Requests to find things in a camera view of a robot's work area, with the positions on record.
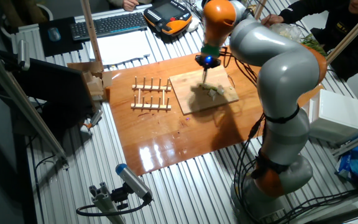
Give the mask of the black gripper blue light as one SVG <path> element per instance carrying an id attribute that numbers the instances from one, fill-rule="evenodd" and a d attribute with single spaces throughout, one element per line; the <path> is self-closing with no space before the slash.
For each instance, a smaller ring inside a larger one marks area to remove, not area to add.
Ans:
<path id="1" fill-rule="evenodd" d="M 195 61 L 203 67 L 202 73 L 208 73 L 210 68 L 215 68 L 220 66 L 221 61 L 218 58 L 214 58 L 211 55 L 196 55 Z"/>

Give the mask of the right hand of black-jacket person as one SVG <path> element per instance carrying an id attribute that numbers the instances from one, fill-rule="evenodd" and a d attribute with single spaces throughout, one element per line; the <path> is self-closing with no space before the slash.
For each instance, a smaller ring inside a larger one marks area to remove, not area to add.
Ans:
<path id="1" fill-rule="evenodd" d="M 270 27 L 271 25 L 281 24 L 281 23 L 284 23 L 284 18 L 276 14 L 270 14 L 261 20 L 261 24 L 266 27 Z"/>

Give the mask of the hand of grey-sleeved person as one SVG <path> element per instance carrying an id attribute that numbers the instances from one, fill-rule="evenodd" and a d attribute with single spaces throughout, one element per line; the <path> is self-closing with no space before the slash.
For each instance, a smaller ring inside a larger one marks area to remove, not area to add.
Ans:
<path id="1" fill-rule="evenodd" d="M 125 11 L 133 11 L 139 5 L 138 0 L 123 0 L 122 8 Z"/>

